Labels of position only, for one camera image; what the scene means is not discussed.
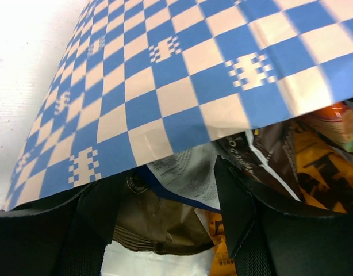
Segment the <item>colourful fruit candy bag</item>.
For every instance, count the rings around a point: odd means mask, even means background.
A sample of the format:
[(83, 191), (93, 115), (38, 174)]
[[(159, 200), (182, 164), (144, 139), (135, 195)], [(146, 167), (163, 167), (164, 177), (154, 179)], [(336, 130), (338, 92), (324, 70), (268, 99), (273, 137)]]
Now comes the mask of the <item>colourful fruit candy bag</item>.
[(305, 114), (300, 119), (341, 149), (353, 153), (353, 109), (345, 102)]

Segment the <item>blue white chip bag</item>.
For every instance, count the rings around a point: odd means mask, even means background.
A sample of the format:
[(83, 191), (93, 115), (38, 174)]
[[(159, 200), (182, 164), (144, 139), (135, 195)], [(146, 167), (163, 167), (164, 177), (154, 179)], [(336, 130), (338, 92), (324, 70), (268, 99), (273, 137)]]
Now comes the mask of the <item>blue white chip bag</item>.
[(195, 208), (220, 212), (214, 144), (199, 145), (135, 169), (158, 197)]

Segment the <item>dark brown chip bag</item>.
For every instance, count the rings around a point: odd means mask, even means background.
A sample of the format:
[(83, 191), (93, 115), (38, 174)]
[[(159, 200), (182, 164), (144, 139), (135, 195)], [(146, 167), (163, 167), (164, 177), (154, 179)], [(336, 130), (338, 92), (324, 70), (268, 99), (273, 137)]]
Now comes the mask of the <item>dark brown chip bag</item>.
[(293, 128), (283, 121), (217, 140), (227, 159), (254, 180), (304, 202), (300, 191)]

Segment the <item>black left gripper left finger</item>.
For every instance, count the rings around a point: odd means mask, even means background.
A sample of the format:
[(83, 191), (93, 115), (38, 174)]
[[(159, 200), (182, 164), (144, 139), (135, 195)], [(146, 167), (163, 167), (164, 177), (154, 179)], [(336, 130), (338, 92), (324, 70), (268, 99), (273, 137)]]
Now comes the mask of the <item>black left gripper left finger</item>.
[(0, 210), (0, 275), (100, 275), (131, 172)]

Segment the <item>orange chip bag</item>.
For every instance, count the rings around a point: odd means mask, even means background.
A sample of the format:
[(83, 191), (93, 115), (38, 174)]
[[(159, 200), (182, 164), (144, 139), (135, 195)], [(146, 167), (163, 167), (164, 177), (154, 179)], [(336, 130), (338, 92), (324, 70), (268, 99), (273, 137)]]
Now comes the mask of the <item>orange chip bag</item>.
[[(302, 203), (336, 213), (353, 213), (353, 165), (310, 127), (300, 121), (289, 121), (293, 128), (300, 191), (305, 200)], [(218, 142), (216, 146), (218, 157), (228, 160)]]

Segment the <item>blue checkered paper bag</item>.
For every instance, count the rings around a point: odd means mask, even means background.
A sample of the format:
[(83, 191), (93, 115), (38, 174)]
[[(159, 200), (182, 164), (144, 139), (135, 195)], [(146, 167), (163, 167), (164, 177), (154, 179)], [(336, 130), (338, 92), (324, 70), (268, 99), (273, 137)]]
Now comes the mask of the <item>blue checkered paper bag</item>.
[(353, 98), (353, 1), (88, 1), (4, 210)]

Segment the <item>olive brown snack bag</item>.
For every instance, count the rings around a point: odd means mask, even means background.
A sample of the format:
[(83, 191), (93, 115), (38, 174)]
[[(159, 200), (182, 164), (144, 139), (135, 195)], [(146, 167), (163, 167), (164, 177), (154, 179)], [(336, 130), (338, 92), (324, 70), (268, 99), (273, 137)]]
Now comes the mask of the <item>olive brown snack bag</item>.
[(159, 255), (188, 256), (213, 247), (194, 207), (158, 197), (134, 172), (126, 178), (113, 240)]

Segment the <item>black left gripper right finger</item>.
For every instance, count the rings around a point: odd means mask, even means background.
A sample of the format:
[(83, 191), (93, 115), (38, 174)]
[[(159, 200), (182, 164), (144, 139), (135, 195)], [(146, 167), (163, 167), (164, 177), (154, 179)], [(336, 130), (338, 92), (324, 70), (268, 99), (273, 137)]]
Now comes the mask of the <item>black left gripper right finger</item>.
[(288, 198), (221, 157), (214, 174), (238, 275), (353, 275), (353, 213)]

